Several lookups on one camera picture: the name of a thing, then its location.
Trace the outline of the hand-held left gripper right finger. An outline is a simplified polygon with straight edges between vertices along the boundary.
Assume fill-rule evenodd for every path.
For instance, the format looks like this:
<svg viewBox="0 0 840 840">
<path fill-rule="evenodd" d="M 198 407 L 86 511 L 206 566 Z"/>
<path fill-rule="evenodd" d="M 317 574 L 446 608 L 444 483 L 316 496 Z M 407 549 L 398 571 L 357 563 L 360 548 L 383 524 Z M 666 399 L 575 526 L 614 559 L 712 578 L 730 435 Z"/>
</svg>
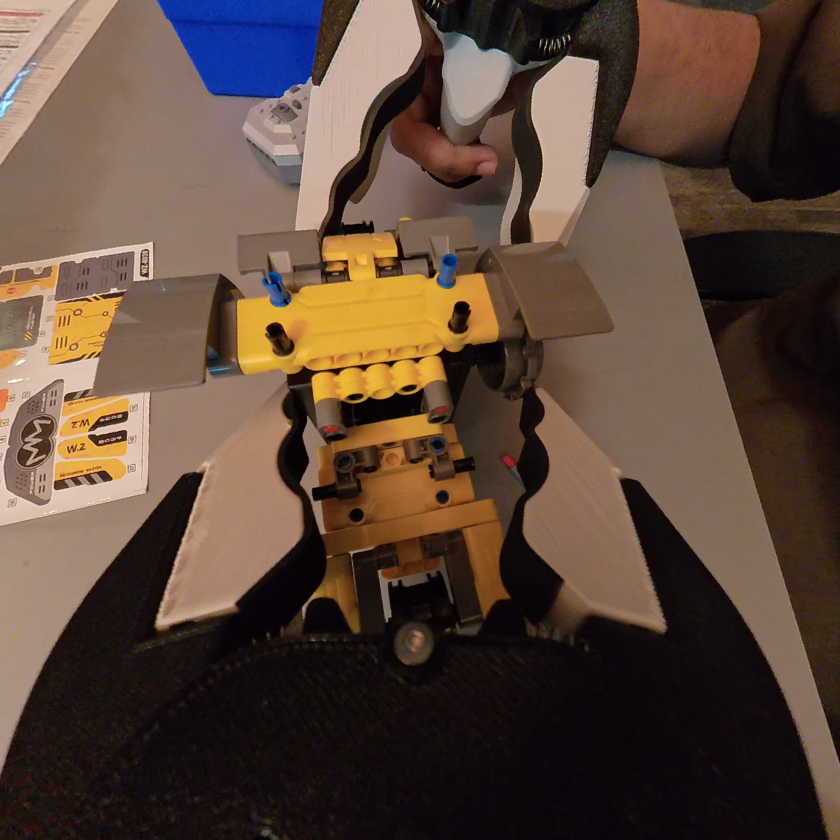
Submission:
<svg viewBox="0 0 840 840">
<path fill-rule="evenodd" d="M 500 576 L 532 623 L 573 632 L 589 616 L 666 630 L 620 474 L 543 389 L 522 401 L 518 500 Z"/>
</svg>

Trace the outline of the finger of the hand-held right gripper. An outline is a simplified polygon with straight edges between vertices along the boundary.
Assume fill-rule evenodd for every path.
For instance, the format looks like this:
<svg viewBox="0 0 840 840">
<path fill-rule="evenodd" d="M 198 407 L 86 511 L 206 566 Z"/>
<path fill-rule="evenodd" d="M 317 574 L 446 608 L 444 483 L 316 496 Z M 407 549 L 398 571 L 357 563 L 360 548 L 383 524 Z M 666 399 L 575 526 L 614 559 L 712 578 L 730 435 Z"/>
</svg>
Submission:
<svg viewBox="0 0 840 840">
<path fill-rule="evenodd" d="M 422 15 L 413 1 L 324 1 L 313 63 L 296 229 L 339 231 L 374 176 L 388 124 L 424 82 Z"/>
<path fill-rule="evenodd" d="M 598 72 L 596 59 L 558 59 L 539 71 L 514 112 L 516 164 L 501 222 L 502 244 L 568 244 L 590 192 L 586 179 Z"/>
</svg>

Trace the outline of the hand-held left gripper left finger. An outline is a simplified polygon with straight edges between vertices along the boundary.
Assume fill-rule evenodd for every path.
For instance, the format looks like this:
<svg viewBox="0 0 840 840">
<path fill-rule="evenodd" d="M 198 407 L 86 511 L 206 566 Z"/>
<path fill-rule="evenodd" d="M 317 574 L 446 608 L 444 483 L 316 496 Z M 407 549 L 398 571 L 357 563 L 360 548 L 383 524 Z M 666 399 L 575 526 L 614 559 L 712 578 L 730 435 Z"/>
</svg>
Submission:
<svg viewBox="0 0 840 840">
<path fill-rule="evenodd" d="M 325 549 L 300 483 L 306 422 L 277 391 L 203 465 L 156 631 L 230 613 L 283 626 L 318 588 Z"/>
</svg>

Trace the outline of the grey toy gear wheel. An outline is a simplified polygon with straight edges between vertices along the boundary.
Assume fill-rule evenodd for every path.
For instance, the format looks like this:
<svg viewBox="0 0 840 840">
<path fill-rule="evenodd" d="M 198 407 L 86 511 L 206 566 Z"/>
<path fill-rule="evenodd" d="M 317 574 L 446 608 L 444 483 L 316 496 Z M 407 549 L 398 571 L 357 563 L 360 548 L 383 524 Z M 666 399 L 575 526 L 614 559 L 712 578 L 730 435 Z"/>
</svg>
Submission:
<svg viewBox="0 0 840 840">
<path fill-rule="evenodd" d="M 543 342 L 528 332 L 516 339 L 476 346 L 476 367 L 485 385 L 510 401 L 521 399 L 538 380 Z"/>
</svg>

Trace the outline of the yellow toy brick vehicle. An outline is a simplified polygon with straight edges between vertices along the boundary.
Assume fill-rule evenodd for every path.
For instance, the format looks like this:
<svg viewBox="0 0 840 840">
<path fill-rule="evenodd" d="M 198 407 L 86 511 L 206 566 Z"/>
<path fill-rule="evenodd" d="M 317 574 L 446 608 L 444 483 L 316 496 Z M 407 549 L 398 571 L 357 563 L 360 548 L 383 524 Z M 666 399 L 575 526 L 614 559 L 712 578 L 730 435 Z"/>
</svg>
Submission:
<svg viewBox="0 0 840 840">
<path fill-rule="evenodd" d="M 355 632 L 405 623 L 474 632 L 508 592 L 496 503 L 476 498 L 476 462 L 453 425 L 462 381 L 477 345 L 525 332 L 542 344 L 610 332 L 601 297 L 562 244 L 507 245 L 477 258 L 460 218 L 403 221 L 394 233 L 242 237 L 243 271 L 256 268 L 262 245 L 273 249 L 264 297 L 241 297 L 223 276 L 133 284 L 103 345 L 94 395 L 282 372 L 279 391 L 307 415 L 300 483 L 326 555 L 300 611 L 332 598 Z M 201 467 L 165 540 L 154 638 L 213 623 L 274 628 L 233 613 L 154 627 L 202 477 Z"/>
</svg>

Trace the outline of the person's right forearm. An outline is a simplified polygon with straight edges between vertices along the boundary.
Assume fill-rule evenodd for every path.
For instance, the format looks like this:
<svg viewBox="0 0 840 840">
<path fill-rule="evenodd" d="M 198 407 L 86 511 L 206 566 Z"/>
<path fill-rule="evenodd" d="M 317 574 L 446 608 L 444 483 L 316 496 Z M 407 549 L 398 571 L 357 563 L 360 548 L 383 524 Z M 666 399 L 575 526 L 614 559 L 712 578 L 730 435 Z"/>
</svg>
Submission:
<svg viewBox="0 0 840 840">
<path fill-rule="evenodd" d="M 839 4 L 779 1 L 754 15 L 639 2 L 624 148 L 727 166 L 753 201 L 838 190 Z"/>
</svg>

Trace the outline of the person's right hand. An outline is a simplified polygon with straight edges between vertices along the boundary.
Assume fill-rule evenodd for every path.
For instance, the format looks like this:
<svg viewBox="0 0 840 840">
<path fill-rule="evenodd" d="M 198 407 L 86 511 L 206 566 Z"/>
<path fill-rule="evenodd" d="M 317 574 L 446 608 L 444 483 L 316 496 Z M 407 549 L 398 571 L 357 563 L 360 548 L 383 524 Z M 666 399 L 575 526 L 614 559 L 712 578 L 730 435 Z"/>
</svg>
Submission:
<svg viewBox="0 0 840 840">
<path fill-rule="evenodd" d="M 427 26 L 423 27 L 423 51 L 423 87 L 413 103 L 392 123 L 393 148 L 448 184 L 473 176 L 493 175 L 498 167 L 498 156 L 492 147 L 482 143 L 456 145 L 439 129 L 444 48 Z"/>
</svg>

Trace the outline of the light grey toy battery box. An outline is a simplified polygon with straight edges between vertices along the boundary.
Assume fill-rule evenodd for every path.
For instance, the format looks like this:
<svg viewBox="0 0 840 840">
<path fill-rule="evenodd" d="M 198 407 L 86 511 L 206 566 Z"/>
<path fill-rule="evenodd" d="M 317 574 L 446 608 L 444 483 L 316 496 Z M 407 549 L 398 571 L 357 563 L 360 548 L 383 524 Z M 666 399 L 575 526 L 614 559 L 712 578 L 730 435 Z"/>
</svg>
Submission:
<svg viewBox="0 0 840 840">
<path fill-rule="evenodd" d="M 257 159 L 289 185 L 299 185 L 312 79 L 289 87 L 280 98 L 256 104 L 243 125 Z"/>
</svg>

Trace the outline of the large blue plastic bin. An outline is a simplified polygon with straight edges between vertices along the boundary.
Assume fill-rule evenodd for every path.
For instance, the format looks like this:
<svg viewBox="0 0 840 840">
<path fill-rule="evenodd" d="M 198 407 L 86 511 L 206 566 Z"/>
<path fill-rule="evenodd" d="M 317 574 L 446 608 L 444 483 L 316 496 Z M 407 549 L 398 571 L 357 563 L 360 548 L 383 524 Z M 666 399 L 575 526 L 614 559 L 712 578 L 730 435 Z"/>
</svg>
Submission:
<svg viewBox="0 0 840 840">
<path fill-rule="evenodd" d="M 312 74 L 321 1 L 160 1 L 206 88 L 274 98 Z"/>
</svg>

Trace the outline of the yellow grey sticker sheet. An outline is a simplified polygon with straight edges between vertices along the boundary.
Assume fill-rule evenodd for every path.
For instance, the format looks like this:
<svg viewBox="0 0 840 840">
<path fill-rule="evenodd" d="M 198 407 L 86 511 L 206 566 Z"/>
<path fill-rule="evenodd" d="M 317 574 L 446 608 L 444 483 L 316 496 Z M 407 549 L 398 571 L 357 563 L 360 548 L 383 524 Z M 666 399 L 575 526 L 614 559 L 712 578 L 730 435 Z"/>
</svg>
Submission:
<svg viewBox="0 0 840 840">
<path fill-rule="evenodd" d="M 100 352 L 154 247 L 107 248 L 3 266 L 1 523 L 144 494 L 150 396 L 97 398 Z"/>
</svg>

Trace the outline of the person's tan pants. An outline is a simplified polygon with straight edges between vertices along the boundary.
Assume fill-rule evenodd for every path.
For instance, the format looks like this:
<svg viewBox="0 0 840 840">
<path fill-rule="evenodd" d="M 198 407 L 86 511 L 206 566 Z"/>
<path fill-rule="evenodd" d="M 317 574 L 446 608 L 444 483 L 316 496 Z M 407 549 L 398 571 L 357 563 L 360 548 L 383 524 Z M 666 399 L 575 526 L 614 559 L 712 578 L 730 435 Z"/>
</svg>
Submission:
<svg viewBox="0 0 840 840">
<path fill-rule="evenodd" d="M 707 311 L 731 408 L 757 487 L 829 732 L 808 734 L 838 838 L 838 273 L 782 295 Z"/>
</svg>

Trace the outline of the printed paper sheet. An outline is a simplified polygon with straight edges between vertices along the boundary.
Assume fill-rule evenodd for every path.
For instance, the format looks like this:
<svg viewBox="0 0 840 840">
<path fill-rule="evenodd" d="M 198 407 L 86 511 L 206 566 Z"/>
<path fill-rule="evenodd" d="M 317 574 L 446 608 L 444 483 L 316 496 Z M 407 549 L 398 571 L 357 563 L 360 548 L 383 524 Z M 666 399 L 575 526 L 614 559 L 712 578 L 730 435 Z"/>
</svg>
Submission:
<svg viewBox="0 0 840 840">
<path fill-rule="evenodd" d="M 1 2 L 2 161 L 115 4 L 115 1 Z"/>
</svg>

